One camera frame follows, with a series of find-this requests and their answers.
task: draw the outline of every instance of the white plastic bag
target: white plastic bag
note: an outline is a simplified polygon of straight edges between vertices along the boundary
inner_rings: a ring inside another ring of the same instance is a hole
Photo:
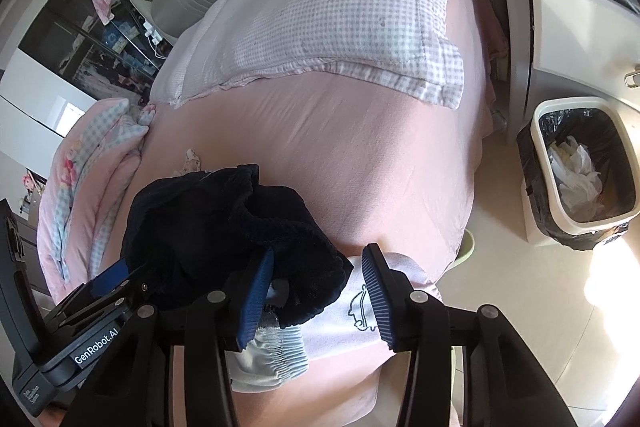
[[[600,173],[593,170],[586,147],[568,136],[560,145],[552,143],[547,153],[565,211],[578,222],[590,221],[603,208],[597,201],[602,181]]]

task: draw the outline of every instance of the dark glass cabinet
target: dark glass cabinet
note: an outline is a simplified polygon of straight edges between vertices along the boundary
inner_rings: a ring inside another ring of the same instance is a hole
[[[103,25],[91,0],[49,0],[19,48],[97,100],[122,96],[144,105],[164,57],[129,0],[112,0],[111,12]]]

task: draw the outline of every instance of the cartoon drawing on shirt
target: cartoon drawing on shirt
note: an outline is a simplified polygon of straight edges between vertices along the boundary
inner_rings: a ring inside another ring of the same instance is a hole
[[[351,304],[349,305],[349,312],[347,313],[350,317],[353,317],[354,326],[358,328],[359,331],[376,331],[376,326],[370,327],[367,324],[367,315],[364,311],[364,299],[367,296],[367,285],[362,285],[362,291],[358,292],[356,296],[351,299]]]

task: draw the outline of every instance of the black garment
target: black garment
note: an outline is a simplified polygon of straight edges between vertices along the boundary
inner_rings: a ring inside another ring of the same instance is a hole
[[[274,250],[274,279],[289,281],[276,310],[281,327],[302,324],[334,302],[351,263],[316,225],[298,193],[258,185],[258,166],[190,172],[140,190],[129,211],[121,257],[130,269],[154,264],[161,309],[190,303],[220,289],[249,257]]]

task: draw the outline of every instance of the white drawer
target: white drawer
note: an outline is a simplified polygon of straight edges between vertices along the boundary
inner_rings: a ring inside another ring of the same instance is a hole
[[[533,67],[640,110],[625,75],[640,64],[640,18],[612,0],[532,0]]]

